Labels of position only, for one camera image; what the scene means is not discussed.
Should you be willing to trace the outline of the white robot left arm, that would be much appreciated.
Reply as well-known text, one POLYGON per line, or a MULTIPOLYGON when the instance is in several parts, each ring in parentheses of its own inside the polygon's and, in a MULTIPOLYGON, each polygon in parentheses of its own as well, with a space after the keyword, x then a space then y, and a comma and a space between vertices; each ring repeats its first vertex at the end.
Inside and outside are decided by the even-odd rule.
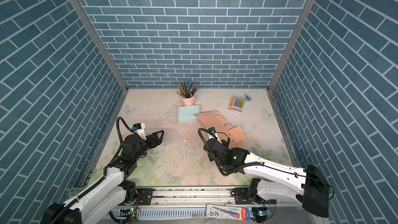
POLYGON ((80 193, 62 204, 53 203, 44 212, 42 224, 96 224, 105 215, 119 224, 136 221, 140 195, 128 178, 140 158, 162 144, 164 131, 145 133, 145 124, 129 127, 116 119, 119 148, 103 174, 80 193))

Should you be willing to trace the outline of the pink paper box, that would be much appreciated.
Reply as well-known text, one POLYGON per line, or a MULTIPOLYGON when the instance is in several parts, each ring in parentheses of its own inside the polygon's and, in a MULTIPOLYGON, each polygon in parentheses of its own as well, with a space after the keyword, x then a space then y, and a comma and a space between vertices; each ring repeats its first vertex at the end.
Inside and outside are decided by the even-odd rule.
POLYGON ((205 129, 214 127, 219 133, 218 137, 221 140, 227 140, 227 138, 230 138, 230 148, 244 148, 247 138, 243 133, 242 128, 239 125, 233 127, 232 124, 227 123, 226 119, 220 115, 218 111, 203 112, 195 114, 195 116, 201 126, 205 129))

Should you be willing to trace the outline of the light blue paper box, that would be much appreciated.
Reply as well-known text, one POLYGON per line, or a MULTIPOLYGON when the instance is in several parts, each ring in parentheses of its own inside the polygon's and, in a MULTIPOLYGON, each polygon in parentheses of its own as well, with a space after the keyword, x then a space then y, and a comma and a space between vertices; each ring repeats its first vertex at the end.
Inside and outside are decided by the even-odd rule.
POLYGON ((197 121, 196 114, 201 112, 199 105, 179 106, 177 108, 178 122, 192 122, 197 121))

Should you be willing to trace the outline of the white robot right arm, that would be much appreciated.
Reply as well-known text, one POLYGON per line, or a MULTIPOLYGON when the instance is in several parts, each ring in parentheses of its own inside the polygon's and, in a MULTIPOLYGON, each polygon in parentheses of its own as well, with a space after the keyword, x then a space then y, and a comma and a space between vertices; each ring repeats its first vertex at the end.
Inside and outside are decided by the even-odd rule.
POLYGON ((199 128, 198 135, 204 143, 209 160, 216 164, 223 176, 235 173, 252 178, 247 191, 249 201, 263 203, 260 195, 260 181, 270 180, 285 185, 295 192, 295 199, 304 210, 319 217, 329 217, 329 202, 335 190, 328 183, 321 170, 312 165, 306 168, 285 166, 263 159, 242 148, 229 148, 230 138, 221 140, 215 128, 199 128))

